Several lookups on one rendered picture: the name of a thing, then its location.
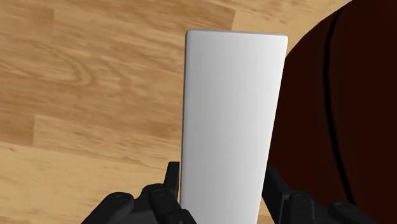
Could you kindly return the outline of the dark brown round table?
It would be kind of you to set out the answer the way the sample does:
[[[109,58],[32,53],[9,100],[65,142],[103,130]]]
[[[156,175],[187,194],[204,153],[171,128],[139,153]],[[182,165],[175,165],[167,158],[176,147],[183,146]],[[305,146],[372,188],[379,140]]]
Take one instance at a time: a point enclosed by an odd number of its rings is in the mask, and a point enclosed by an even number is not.
[[[351,0],[288,53],[268,161],[318,204],[397,224],[397,0]]]

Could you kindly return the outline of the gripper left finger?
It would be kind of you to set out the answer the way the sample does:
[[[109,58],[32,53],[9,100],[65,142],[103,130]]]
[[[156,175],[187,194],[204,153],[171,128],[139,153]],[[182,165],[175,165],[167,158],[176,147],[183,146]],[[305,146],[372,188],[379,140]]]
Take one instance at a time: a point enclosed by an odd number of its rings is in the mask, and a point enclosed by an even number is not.
[[[178,203],[179,162],[169,162],[163,183],[145,186],[134,198],[125,192],[107,195],[81,224],[197,224]]]

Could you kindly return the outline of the white rectangular slab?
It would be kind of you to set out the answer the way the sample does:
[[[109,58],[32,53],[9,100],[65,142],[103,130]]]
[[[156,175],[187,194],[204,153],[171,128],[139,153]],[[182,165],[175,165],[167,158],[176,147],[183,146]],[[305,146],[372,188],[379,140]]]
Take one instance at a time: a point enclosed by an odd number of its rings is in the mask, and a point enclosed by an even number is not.
[[[287,45],[186,33],[180,204],[197,224],[257,224]]]

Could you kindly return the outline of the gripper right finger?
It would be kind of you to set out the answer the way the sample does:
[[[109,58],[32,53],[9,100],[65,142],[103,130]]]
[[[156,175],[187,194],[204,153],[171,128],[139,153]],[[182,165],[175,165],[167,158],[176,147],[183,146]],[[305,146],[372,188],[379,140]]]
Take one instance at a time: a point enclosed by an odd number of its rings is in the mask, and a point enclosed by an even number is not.
[[[349,202],[323,207],[300,190],[290,189],[276,168],[268,164],[262,198],[275,224],[377,224]]]

